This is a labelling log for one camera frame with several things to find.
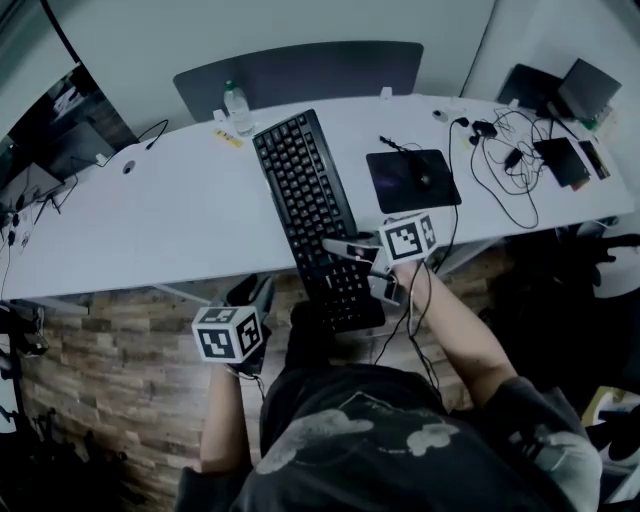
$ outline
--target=computer mouse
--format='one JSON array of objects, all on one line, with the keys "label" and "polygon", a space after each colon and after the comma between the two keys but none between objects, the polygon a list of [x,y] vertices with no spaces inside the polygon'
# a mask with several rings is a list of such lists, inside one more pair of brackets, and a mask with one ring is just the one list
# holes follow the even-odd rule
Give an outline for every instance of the computer mouse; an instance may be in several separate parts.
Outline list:
[{"label": "computer mouse", "polygon": [[424,160],[421,158],[412,158],[409,161],[409,170],[411,171],[413,180],[418,187],[423,189],[431,187],[433,182],[431,173],[429,172],[429,166]]}]

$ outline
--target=keyboard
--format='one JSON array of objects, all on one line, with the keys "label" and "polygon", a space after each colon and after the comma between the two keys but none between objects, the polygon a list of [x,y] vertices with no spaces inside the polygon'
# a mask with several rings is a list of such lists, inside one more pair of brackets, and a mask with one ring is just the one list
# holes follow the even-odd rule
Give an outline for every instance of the keyboard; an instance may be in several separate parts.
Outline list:
[{"label": "keyboard", "polygon": [[315,111],[264,130],[253,144],[319,319],[333,332],[383,325],[382,305],[369,292],[371,265],[322,248],[323,238],[358,230]]}]

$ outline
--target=white desk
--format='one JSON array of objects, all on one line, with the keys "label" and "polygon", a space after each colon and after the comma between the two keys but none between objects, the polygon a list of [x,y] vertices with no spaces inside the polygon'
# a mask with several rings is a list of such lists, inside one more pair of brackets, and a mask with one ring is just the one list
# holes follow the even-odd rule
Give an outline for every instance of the white desk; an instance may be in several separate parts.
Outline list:
[{"label": "white desk", "polygon": [[[476,100],[411,95],[386,101],[315,101],[254,115],[260,130],[314,108],[356,223],[360,230],[372,230],[385,215],[378,206],[365,155],[392,151],[379,142],[379,135],[399,144],[415,142],[424,149],[440,149],[446,158],[448,124],[433,118],[434,109],[456,110],[473,122],[493,121],[493,110],[498,107]],[[510,121],[516,130],[530,129],[519,116],[511,116]],[[116,155],[104,169],[91,168],[88,178],[81,180],[64,204],[62,215],[51,208],[43,212],[24,251],[20,241],[25,231],[31,231],[31,221],[29,209],[22,212],[4,299],[155,286],[294,267],[253,144],[247,139],[238,149],[226,143],[212,133],[218,126],[213,121],[189,126],[163,135],[150,151],[145,151],[146,142],[137,144]],[[572,125],[572,129],[590,137],[582,127]],[[513,224],[471,176],[469,130],[459,126],[453,130],[453,170],[462,197],[455,242],[475,242],[478,252],[497,238],[527,230]],[[564,136],[557,125],[554,136]],[[531,193],[540,215],[536,229],[633,210],[611,156],[601,146],[598,150],[612,175],[600,181],[592,173],[590,182],[578,192],[559,187],[551,172],[544,172]],[[496,151],[494,156],[505,154]],[[130,160],[136,162],[135,169],[124,175],[122,169]],[[496,191],[512,215],[521,223],[533,222],[527,197],[500,193],[481,152],[474,162],[479,178]],[[505,183],[513,186],[506,178]],[[33,207],[34,220],[37,211]],[[439,240],[448,240],[453,209],[432,209],[431,218]],[[5,247],[0,253],[0,275],[7,262]],[[447,266],[459,262],[454,254]]]}]

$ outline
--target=water bottle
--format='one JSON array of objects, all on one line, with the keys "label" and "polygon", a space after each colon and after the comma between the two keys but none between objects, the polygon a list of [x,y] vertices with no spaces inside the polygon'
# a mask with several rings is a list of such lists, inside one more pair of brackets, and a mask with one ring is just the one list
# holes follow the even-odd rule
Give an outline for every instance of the water bottle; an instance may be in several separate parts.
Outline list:
[{"label": "water bottle", "polygon": [[249,135],[253,130],[253,116],[244,92],[233,80],[227,80],[224,84],[224,104],[238,135]]}]

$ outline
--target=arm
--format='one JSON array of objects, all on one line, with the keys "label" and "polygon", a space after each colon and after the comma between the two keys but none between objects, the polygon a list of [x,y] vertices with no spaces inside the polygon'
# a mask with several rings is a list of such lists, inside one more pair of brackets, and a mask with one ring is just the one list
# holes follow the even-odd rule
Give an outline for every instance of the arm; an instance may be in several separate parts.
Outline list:
[{"label": "arm", "polygon": [[200,442],[200,471],[229,473],[249,461],[249,441],[238,377],[222,364],[211,370],[208,411]]},{"label": "arm", "polygon": [[[416,263],[395,269],[407,291],[415,273]],[[431,303],[425,316],[451,365],[463,380],[471,398],[483,406],[507,379],[516,376],[502,346],[482,321],[430,272]],[[419,311],[429,300],[429,277],[420,267],[413,287],[414,303]]]}]

